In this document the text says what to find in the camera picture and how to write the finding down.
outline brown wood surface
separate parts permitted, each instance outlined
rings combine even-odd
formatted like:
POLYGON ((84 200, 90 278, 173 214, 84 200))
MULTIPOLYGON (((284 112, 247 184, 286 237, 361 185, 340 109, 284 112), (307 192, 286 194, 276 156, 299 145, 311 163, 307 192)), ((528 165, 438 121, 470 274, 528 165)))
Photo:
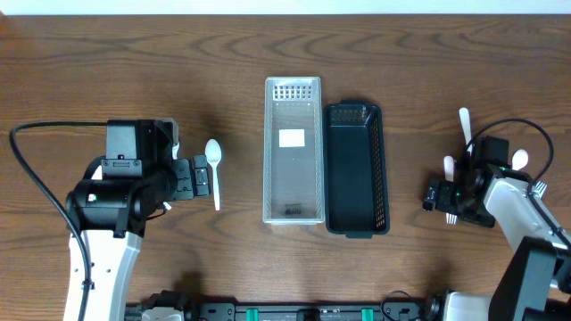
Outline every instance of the brown wood surface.
MULTIPOLYGON (((571 17, 10 17, 0 24, 0 319, 62 319, 69 233, 12 156, 8 131, 54 119, 173 117, 180 155, 219 140, 222 210, 178 202, 149 222, 129 301, 162 289, 239 301, 379 301, 445 286, 490 294, 512 251, 501 230, 446 226, 420 210, 426 182, 472 126, 521 117, 550 133, 550 210, 571 227, 571 17), (325 225, 261 221, 264 80, 319 76, 323 102, 382 106, 391 232, 372 240, 325 225)), ((494 134, 546 160, 519 125, 494 134)), ((25 157, 64 199, 104 153, 102 129, 33 130, 25 157)))

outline white sticker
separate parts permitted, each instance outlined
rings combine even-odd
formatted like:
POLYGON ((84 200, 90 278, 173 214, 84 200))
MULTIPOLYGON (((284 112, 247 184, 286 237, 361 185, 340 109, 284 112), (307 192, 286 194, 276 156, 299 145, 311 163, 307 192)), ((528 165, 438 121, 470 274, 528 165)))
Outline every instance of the white sticker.
POLYGON ((303 129, 279 129, 279 147, 305 147, 303 129))

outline white plastic fork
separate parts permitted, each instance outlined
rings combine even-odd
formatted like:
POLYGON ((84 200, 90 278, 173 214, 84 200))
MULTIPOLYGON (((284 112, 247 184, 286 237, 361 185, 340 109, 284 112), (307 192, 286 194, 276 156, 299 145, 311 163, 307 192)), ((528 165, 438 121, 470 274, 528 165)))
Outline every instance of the white plastic fork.
POLYGON ((547 190, 547 184, 543 183, 542 181, 538 181, 535 184, 535 193, 537 193, 537 197, 539 197, 539 199, 541 199, 543 197, 543 195, 545 194, 545 190, 547 190))
MULTIPOLYGON (((447 181, 454 181, 454 159, 452 156, 444 157, 444 176, 447 181)), ((458 215, 446 213, 446 224, 455 225, 458 223, 458 215)))

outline black plastic basket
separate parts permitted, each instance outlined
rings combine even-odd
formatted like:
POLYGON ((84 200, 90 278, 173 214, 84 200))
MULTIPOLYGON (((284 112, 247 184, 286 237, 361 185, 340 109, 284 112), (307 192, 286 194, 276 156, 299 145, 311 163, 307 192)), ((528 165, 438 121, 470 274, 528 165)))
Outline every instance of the black plastic basket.
POLYGON ((343 101, 325 109, 327 230, 351 238, 389 231, 381 110, 343 101))

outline plastic utensil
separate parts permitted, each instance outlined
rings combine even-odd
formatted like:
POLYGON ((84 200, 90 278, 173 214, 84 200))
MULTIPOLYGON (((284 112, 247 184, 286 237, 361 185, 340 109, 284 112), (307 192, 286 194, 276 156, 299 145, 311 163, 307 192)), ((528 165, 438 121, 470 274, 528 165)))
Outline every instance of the plastic utensil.
MULTIPOLYGON (((468 108, 462 107, 459 109, 458 114, 460 115, 460 125, 462 125, 462 131, 464 132, 464 139, 466 139, 466 144, 468 144, 472 139, 470 112, 468 111, 468 108)), ((472 145, 468 147, 468 153, 472 154, 472 145)))
POLYGON ((212 190, 214 192, 214 208, 220 210, 220 192, 218 188, 218 172, 216 167, 222 160, 222 150, 220 145, 215 139, 211 139, 206 143, 206 149, 204 151, 206 155, 206 161, 212 167, 212 190))
POLYGON ((545 190, 547 189, 547 184, 543 183, 542 181, 537 182, 537 184, 535 184, 535 192, 537 193, 537 196, 539 197, 539 199, 541 199, 543 197, 543 194, 545 193, 545 190))
MULTIPOLYGON (((452 156, 444 157, 444 176, 447 181, 454 181, 454 159, 452 156)), ((446 213, 446 224, 455 225, 458 223, 458 216, 446 213)))
POLYGON ((511 158, 511 168, 513 170, 520 170, 527 165, 528 161, 529 155, 527 155, 527 152, 525 150, 517 150, 511 158))

